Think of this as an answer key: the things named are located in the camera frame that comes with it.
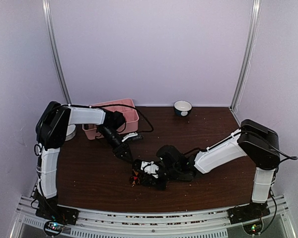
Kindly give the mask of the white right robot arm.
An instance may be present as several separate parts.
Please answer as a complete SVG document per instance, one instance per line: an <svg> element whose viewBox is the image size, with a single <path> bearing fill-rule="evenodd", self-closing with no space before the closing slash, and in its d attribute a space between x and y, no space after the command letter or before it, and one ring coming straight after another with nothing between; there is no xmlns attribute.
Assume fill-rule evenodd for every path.
<svg viewBox="0 0 298 238"><path fill-rule="evenodd" d="M254 182L245 215L255 219L267 209L271 183L281 162L279 136L274 130L245 119L228 137L196 153L186 155L165 145L157 151L157 161L140 161L145 183L165 189L168 180L191 182L228 163L248 158L254 167Z"/></svg>

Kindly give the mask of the black red yellow argyle sock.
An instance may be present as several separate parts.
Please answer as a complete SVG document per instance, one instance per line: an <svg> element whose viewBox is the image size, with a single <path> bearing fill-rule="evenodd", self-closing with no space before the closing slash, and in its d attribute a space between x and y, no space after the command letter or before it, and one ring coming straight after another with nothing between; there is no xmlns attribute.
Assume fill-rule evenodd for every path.
<svg viewBox="0 0 298 238"><path fill-rule="evenodd" d="M132 185L148 186L148 174L141 170L142 160L136 159L132 164L132 175L129 179Z"/></svg>

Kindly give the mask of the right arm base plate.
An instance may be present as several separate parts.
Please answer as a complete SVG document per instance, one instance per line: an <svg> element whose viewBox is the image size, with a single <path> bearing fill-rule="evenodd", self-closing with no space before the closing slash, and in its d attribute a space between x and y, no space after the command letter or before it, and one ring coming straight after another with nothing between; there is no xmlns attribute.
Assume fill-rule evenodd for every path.
<svg viewBox="0 0 298 238"><path fill-rule="evenodd" d="M270 215L267 203L249 203L237 205L227 210L231 224L244 223Z"/></svg>

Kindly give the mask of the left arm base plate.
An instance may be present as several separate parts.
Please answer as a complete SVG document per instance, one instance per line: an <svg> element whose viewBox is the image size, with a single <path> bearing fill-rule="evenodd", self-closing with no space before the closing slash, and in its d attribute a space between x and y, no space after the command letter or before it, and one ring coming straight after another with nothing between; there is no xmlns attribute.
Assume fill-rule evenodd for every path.
<svg viewBox="0 0 298 238"><path fill-rule="evenodd" d="M39 204L35 215L40 218L55 221L63 225L75 225L79 211L62 206L51 206L46 203Z"/></svg>

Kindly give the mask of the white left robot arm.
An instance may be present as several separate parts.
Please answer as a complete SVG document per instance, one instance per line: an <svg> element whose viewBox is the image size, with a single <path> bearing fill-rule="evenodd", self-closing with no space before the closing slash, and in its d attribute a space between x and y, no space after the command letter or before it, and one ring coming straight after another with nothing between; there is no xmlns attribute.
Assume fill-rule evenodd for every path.
<svg viewBox="0 0 298 238"><path fill-rule="evenodd" d="M58 157L70 125L94 124L98 132L111 145L114 155L127 162L133 162L132 152L117 129L125 123L119 111L109 111L107 105L82 106L62 105L51 101L41 115L35 131L38 151L37 173L39 178L38 201L42 212L50 220L61 216L57 206L56 175Z"/></svg>

